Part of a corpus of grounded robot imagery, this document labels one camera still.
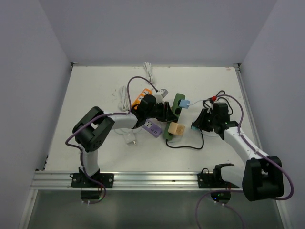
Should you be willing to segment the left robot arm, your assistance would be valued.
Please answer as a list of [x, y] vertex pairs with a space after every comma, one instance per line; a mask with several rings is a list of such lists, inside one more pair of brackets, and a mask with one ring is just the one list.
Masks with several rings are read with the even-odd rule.
[[136, 129], [143, 126], [148, 119], [159, 122], [177, 122], [181, 113], [179, 105], [157, 102], [154, 95], [146, 95], [139, 104], [127, 113], [105, 113], [93, 107], [73, 128], [68, 138], [75, 139], [75, 147], [81, 151], [81, 165], [77, 173], [70, 175], [72, 188], [112, 188], [113, 173], [101, 173], [98, 166], [98, 149], [102, 146], [112, 130]]

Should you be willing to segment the orange power strip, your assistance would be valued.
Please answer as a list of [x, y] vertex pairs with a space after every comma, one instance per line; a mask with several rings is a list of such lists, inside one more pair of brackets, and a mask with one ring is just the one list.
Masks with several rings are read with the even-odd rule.
[[137, 99], [134, 101], [132, 104], [132, 109], [137, 109], [137, 106], [140, 104], [141, 100], [146, 96], [146, 95], [151, 95], [152, 91], [148, 88], [143, 89], [143, 91], [140, 93], [140, 95], [137, 97]]

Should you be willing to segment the green power strip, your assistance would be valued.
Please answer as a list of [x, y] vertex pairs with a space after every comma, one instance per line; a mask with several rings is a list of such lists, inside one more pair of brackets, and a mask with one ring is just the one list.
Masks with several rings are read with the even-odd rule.
[[170, 141], [170, 140], [173, 139], [173, 134], [169, 133], [170, 123], [171, 122], [174, 122], [174, 123], [178, 122], [180, 114], [181, 114], [181, 110], [182, 110], [182, 108], [179, 106], [179, 103], [180, 103], [181, 100], [184, 100], [184, 99], [185, 99], [185, 95], [181, 94], [181, 93], [177, 93], [175, 98], [174, 98], [173, 104], [171, 106], [171, 111], [175, 115], [176, 118], [173, 121], [167, 122], [164, 133], [163, 133], [163, 138], [165, 140]]

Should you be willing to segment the purple power strip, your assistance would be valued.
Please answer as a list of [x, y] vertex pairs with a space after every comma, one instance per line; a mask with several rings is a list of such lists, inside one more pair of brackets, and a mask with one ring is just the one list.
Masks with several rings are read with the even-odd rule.
[[146, 120], [142, 128], [153, 135], [155, 138], [158, 138], [162, 133], [162, 128], [149, 119]]

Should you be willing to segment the light blue charger plug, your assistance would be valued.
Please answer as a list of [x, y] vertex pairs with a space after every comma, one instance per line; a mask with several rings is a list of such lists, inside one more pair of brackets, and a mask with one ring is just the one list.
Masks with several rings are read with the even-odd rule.
[[189, 100], [180, 100], [179, 106], [181, 108], [188, 109], [188, 107], [190, 106], [190, 101]]

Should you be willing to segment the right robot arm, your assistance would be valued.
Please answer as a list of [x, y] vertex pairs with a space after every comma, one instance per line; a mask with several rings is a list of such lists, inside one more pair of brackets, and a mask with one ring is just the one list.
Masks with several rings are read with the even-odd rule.
[[191, 127], [215, 132], [231, 146], [244, 163], [242, 167], [232, 163], [216, 165], [212, 176], [215, 186], [224, 187], [231, 183], [241, 188], [249, 201], [279, 198], [284, 194], [281, 160], [260, 152], [242, 132], [240, 125], [230, 119], [226, 103], [214, 103], [211, 111], [202, 109]]

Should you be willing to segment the beige cube adapter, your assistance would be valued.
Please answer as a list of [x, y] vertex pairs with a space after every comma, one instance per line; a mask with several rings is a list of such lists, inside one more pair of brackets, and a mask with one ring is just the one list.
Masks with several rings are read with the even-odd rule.
[[177, 136], [183, 136], [185, 126], [176, 122], [171, 122], [168, 127], [168, 133]]

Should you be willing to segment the white charger plug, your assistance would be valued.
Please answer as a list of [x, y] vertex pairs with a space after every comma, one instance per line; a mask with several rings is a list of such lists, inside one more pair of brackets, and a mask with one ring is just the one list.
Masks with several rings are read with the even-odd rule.
[[123, 138], [127, 145], [135, 145], [136, 137], [133, 132], [128, 132], [123, 134]]

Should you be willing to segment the dark teal charger plug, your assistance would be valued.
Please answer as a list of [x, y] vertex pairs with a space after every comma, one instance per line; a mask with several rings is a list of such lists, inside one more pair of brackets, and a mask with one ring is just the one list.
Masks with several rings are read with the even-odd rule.
[[192, 130], [199, 130], [197, 127], [195, 127], [195, 126], [193, 126], [193, 125], [191, 126], [191, 129], [192, 129]]

